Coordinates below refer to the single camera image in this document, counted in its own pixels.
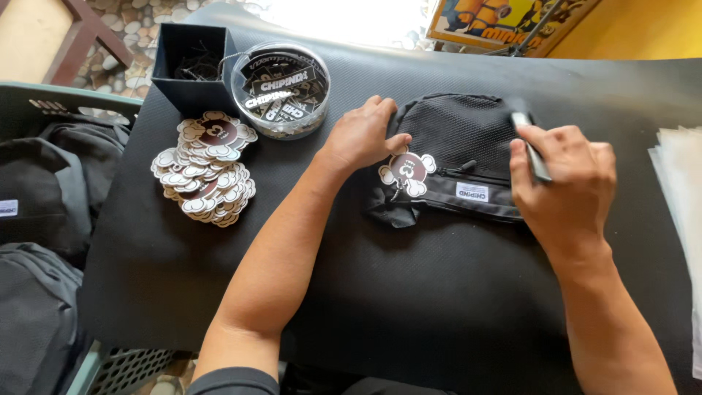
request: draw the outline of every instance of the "skull hang tag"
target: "skull hang tag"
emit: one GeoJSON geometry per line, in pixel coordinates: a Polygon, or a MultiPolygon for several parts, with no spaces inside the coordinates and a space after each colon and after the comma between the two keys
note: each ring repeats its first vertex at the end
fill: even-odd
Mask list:
{"type": "Polygon", "coordinates": [[[409,152],[409,147],[406,145],[392,153],[390,163],[380,166],[378,174],[385,185],[395,183],[398,188],[404,189],[407,195],[416,198],[427,193],[424,180],[427,174],[433,173],[436,169],[433,156],[425,154],[420,157],[409,152]]]}

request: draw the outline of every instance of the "metal stand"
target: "metal stand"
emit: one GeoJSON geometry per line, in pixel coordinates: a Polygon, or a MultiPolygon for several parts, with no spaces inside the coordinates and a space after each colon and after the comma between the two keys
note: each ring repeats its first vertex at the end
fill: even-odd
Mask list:
{"type": "Polygon", "coordinates": [[[553,7],[551,7],[551,9],[548,10],[546,15],[544,15],[543,18],[541,18],[541,20],[538,21],[536,26],[534,26],[534,28],[529,32],[529,35],[526,36],[526,39],[524,39],[524,41],[522,41],[521,44],[513,44],[508,46],[507,48],[483,53],[483,55],[511,56],[513,58],[523,57],[524,54],[527,53],[527,47],[529,46],[531,40],[541,31],[541,28],[551,19],[553,13],[555,13],[558,8],[561,8],[561,4],[563,4],[563,1],[565,0],[558,0],[555,2],[555,4],[553,4],[553,7]]]}

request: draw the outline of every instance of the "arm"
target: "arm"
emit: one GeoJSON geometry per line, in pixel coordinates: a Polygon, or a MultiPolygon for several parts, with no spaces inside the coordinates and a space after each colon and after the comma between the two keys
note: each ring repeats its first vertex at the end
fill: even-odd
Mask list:
{"type": "Polygon", "coordinates": [[[651,328],[624,288],[604,239],[614,152],[577,127],[519,127],[553,182],[533,183],[524,141],[511,144],[512,194],[546,251],[565,305],[578,380],[587,394],[676,394],[651,328]]]}
{"type": "Polygon", "coordinates": [[[280,334],[310,283],[331,204],[351,173],[386,158],[411,140],[385,140],[395,102],[374,96],[344,115],[295,187],[266,221],[205,335],[194,379],[230,366],[278,377],[280,334]],[[290,242],[285,241],[293,235],[290,242]]]}

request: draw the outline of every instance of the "black bag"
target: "black bag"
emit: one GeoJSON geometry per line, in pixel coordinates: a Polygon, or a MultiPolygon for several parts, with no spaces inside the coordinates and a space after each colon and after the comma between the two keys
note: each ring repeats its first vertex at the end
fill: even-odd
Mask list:
{"type": "Polygon", "coordinates": [[[373,188],[365,214],[395,228],[414,225],[422,207],[523,222],[510,188],[509,144],[516,134],[501,99],[460,93],[424,96],[398,109],[388,137],[398,133],[411,134],[409,152],[433,156],[436,170],[423,180],[426,192],[412,197],[401,183],[381,182],[379,171],[387,161],[371,167],[373,188]]]}

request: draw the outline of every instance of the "table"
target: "table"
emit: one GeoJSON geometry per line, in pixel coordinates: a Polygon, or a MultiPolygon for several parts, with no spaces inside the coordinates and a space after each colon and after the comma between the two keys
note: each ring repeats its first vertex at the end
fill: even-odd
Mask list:
{"type": "MultiPolygon", "coordinates": [[[[292,39],[332,78],[324,126],[297,141],[261,137],[242,162],[257,195],[226,229],[161,196],[152,158],[176,145],[180,115],[156,87],[139,114],[102,209],[79,295],[81,320],[118,347],[196,351],[227,283],[334,122],[370,95],[398,103],[436,91],[518,95],[541,124],[577,124],[618,157],[607,239],[681,394],[691,378],[691,289],[647,148],[659,127],[702,124],[702,60],[494,58],[334,44],[213,4],[190,23],[228,26],[238,49],[292,39]]],[[[523,228],[427,212],[393,230],[361,216],[362,172],[333,206],[281,358],[471,394],[579,394],[562,303],[545,255],[523,228]]],[[[295,235],[281,234],[281,242],[295,235]]]]}

